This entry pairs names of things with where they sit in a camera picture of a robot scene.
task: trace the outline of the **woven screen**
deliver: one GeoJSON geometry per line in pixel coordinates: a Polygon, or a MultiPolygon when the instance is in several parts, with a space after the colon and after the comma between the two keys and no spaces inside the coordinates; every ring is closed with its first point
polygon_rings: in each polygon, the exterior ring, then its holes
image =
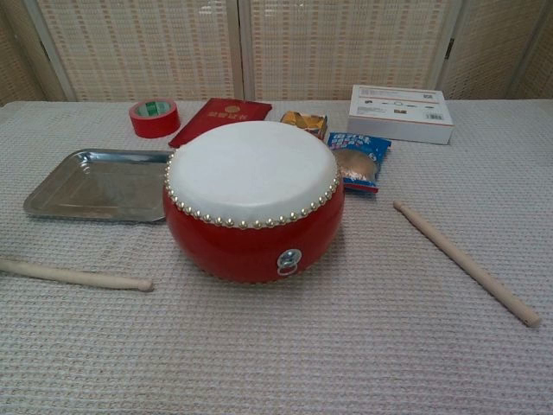
{"type": "Polygon", "coordinates": [[[38,4],[78,100],[234,95],[224,1],[38,4]]]}
{"type": "Polygon", "coordinates": [[[446,98],[504,98],[542,6],[542,0],[469,1],[439,85],[446,98]]]}
{"type": "Polygon", "coordinates": [[[251,0],[257,99],[350,99],[353,84],[428,88],[452,2],[251,0]]]}
{"type": "Polygon", "coordinates": [[[553,9],[536,42],[513,98],[553,98],[553,9]]]}
{"type": "Polygon", "coordinates": [[[35,25],[31,21],[23,1],[9,0],[3,2],[3,8],[10,21],[11,28],[22,45],[20,50],[26,54],[46,98],[51,101],[65,100],[66,96],[61,90],[60,82],[50,66],[47,56],[44,54],[41,41],[38,34],[36,34],[35,25]]]}
{"type": "Polygon", "coordinates": [[[44,93],[19,49],[20,45],[0,7],[0,105],[17,100],[44,99],[44,93]]]}

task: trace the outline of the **drumstick tip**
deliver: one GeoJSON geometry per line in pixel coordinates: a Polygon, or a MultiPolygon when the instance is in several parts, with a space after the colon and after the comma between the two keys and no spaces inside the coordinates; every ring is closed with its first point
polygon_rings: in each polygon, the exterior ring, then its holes
{"type": "Polygon", "coordinates": [[[526,324],[528,327],[537,327],[539,326],[539,323],[542,322],[542,317],[536,316],[536,318],[532,320],[523,320],[524,324],[526,324]]]}
{"type": "Polygon", "coordinates": [[[402,201],[394,201],[394,208],[401,212],[401,208],[404,206],[402,201]]]}
{"type": "Polygon", "coordinates": [[[140,291],[150,292],[154,290],[154,282],[149,279],[143,279],[138,281],[137,288],[140,291]]]}

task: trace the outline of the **drum ring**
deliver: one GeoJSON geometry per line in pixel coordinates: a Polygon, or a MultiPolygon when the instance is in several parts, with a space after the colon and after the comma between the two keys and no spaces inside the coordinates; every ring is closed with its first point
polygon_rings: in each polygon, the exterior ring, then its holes
{"type": "MultiPolygon", "coordinates": [[[[173,204],[175,204],[176,208],[178,210],[181,210],[184,214],[192,215],[195,219],[200,219],[205,221],[206,223],[211,222],[212,216],[210,214],[204,214],[201,215],[200,210],[194,210],[192,206],[186,205],[184,201],[180,200],[176,194],[175,190],[171,188],[171,185],[169,183],[169,171],[171,169],[171,163],[172,163],[173,157],[170,156],[169,160],[167,161],[167,167],[165,168],[165,179],[164,179],[164,186],[165,190],[167,191],[168,197],[171,200],[173,204]]],[[[323,196],[320,196],[318,200],[311,202],[311,204],[308,207],[304,207],[300,210],[301,217],[304,218],[308,216],[311,212],[314,212],[318,208],[322,207],[327,203],[327,201],[330,201],[333,197],[333,194],[338,189],[338,186],[340,186],[341,182],[341,176],[340,172],[336,171],[336,175],[332,181],[332,184],[328,186],[328,190],[325,191],[323,196]]],[[[224,220],[221,217],[213,217],[213,224],[215,226],[225,226],[225,227],[235,227],[235,223],[237,224],[236,227],[240,229],[247,229],[250,227],[253,227],[254,229],[261,229],[264,227],[276,227],[279,225],[286,225],[290,222],[295,222],[296,220],[301,219],[296,212],[290,212],[286,215],[280,215],[276,219],[269,218],[267,220],[255,220],[253,222],[246,222],[245,220],[241,220],[238,222],[235,222],[233,218],[227,218],[224,220]]]]}
{"type": "Polygon", "coordinates": [[[297,271],[297,265],[302,259],[302,251],[299,249],[287,249],[280,254],[278,260],[276,261],[276,266],[278,269],[276,272],[281,277],[286,277],[292,275],[297,271]]]}

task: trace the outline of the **small box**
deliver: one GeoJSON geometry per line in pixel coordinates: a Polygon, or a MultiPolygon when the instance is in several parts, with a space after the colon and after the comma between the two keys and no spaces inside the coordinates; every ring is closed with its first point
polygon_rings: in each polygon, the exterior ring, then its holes
{"type": "Polygon", "coordinates": [[[320,140],[324,140],[327,132],[327,116],[311,115],[301,112],[287,111],[280,120],[281,123],[295,125],[302,130],[310,132],[320,140]]]}
{"type": "Polygon", "coordinates": [[[353,86],[347,132],[447,144],[453,128],[441,91],[353,86]]]}

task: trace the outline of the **wooden drumstick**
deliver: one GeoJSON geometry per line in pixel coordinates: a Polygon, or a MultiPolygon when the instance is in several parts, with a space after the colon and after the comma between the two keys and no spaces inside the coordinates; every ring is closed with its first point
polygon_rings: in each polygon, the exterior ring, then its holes
{"type": "Polygon", "coordinates": [[[449,239],[442,235],[438,230],[430,225],[416,211],[405,205],[401,201],[394,201],[394,208],[404,214],[419,231],[428,239],[446,253],[453,261],[457,263],[465,272],[482,285],[490,294],[492,294],[509,311],[518,317],[529,327],[536,327],[540,322],[540,316],[532,308],[516,298],[498,279],[484,271],[472,258],[455,246],[449,239]]]}
{"type": "Polygon", "coordinates": [[[46,266],[29,264],[0,258],[0,271],[13,272],[27,277],[49,279],[69,284],[91,285],[93,287],[112,288],[115,290],[152,291],[154,283],[146,279],[116,277],[92,272],[59,270],[46,266]]]}

